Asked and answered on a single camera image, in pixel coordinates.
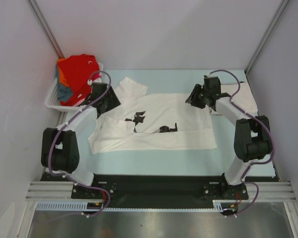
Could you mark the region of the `white printed t shirt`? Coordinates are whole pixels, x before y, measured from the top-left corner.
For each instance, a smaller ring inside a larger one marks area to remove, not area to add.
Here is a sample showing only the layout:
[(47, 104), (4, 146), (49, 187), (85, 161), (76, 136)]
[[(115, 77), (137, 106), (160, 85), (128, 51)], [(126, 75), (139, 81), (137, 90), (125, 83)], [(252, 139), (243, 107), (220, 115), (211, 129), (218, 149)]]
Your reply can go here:
[(96, 120), (88, 138), (92, 154), (217, 147), (208, 108), (185, 103), (188, 94), (148, 94), (147, 90), (128, 77), (119, 82), (114, 92), (121, 104)]

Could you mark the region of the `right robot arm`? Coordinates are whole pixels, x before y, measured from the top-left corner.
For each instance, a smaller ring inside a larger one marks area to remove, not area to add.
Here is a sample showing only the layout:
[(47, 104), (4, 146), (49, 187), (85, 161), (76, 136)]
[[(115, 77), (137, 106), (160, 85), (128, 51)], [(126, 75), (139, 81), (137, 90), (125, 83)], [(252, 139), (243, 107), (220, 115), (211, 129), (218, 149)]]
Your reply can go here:
[(274, 157), (274, 145), (266, 116), (254, 116), (236, 104), (229, 93), (221, 91), (218, 77), (204, 76), (204, 85), (196, 84), (185, 101), (200, 109), (208, 106), (223, 115), (235, 126), (235, 158), (223, 174), (225, 183), (219, 186), (219, 193), (231, 199), (237, 193), (236, 185), (244, 178), (253, 165), (265, 165)]

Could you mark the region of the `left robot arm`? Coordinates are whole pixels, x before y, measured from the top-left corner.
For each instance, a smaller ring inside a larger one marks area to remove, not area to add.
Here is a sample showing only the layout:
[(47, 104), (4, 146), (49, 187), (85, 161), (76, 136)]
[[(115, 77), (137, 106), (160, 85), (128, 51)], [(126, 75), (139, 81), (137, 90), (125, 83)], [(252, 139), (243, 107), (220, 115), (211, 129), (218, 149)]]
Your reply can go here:
[(83, 185), (82, 191), (95, 198), (100, 186), (93, 182), (94, 174), (86, 168), (85, 159), (80, 157), (77, 138), (96, 119), (120, 105), (111, 85), (93, 83), (92, 91), (67, 122), (56, 128), (43, 131), (41, 164), (53, 176), (63, 176)]

